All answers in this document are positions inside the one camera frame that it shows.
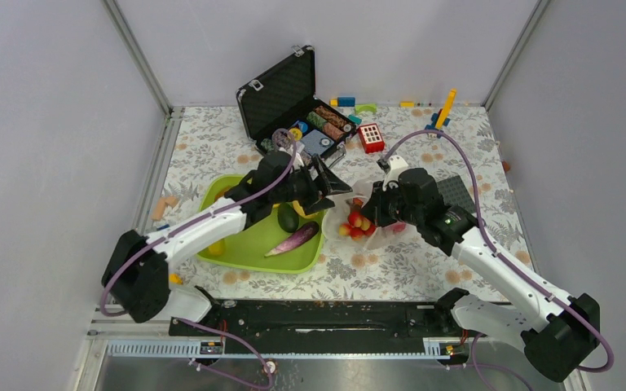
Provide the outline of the green avocado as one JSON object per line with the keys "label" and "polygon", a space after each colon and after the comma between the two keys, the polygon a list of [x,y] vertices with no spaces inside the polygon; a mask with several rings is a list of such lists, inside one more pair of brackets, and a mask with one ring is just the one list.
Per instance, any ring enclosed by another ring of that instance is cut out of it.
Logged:
{"label": "green avocado", "polygon": [[277,208],[277,221],[280,228],[287,233],[294,233],[299,227],[299,215],[295,209],[287,203],[279,204]]}

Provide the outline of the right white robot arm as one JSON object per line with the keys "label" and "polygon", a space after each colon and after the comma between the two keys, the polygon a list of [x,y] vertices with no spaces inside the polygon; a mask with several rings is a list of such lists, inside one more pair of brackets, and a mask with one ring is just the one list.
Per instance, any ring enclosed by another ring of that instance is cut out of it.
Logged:
{"label": "right white robot arm", "polygon": [[522,351],[544,377],[561,383],[599,346],[600,305],[578,297],[509,259],[509,253],[466,209],[444,201],[437,182],[400,156],[381,158],[385,173],[361,213],[379,227],[414,226],[421,238],[464,263],[511,303],[511,308],[453,288],[437,302],[435,325],[448,336],[463,328]]}

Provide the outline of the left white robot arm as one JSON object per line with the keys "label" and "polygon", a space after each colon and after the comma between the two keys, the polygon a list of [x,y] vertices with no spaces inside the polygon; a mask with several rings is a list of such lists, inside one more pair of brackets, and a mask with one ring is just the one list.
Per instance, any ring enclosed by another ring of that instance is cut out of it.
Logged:
{"label": "left white robot arm", "polygon": [[113,315],[106,307],[113,297],[121,305],[117,315],[128,314],[136,323],[166,316],[189,322],[202,335],[215,332],[221,315],[209,296],[198,287],[170,282],[170,272],[211,244],[256,225],[275,204],[297,201],[310,214],[332,208],[334,196],[352,191],[318,156],[311,165],[296,167],[297,156],[270,152],[224,196],[188,220],[147,235],[124,233],[101,279],[102,314]]}

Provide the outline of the purple eggplant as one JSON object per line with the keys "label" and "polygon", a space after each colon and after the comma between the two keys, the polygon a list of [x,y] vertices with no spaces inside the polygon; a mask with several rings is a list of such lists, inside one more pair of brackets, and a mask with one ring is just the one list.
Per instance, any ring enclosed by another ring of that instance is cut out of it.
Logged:
{"label": "purple eggplant", "polygon": [[290,237],[283,240],[280,244],[276,245],[273,249],[267,252],[265,257],[273,257],[293,251],[313,239],[319,231],[320,224],[318,222],[307,222],[292,233]]}

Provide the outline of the red apple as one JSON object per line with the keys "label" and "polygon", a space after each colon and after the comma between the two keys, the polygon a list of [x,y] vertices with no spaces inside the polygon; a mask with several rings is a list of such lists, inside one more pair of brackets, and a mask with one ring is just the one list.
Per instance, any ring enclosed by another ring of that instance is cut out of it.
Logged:
{"label": "red apple", "polygon": [[406,230],[407,224],[404,222],[396,222],[395,224],[389,226],[389,230],[394,234],[397,235],[403,231]]}

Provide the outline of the clear zip top bag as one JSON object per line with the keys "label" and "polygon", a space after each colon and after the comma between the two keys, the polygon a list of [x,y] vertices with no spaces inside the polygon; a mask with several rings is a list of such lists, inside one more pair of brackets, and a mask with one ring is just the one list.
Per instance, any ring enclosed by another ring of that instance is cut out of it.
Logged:
{"label": "clear zip top bag", "polygon": [[325,239],[336,244],[349,244],[357,249],[376,250],[407,239],[415,232],[403,222],[377,226],[360,214],[370,199],[373,181],[364,178],[352,185],[352,192],[333,197],[335,205],[324,215],[321,230]]}

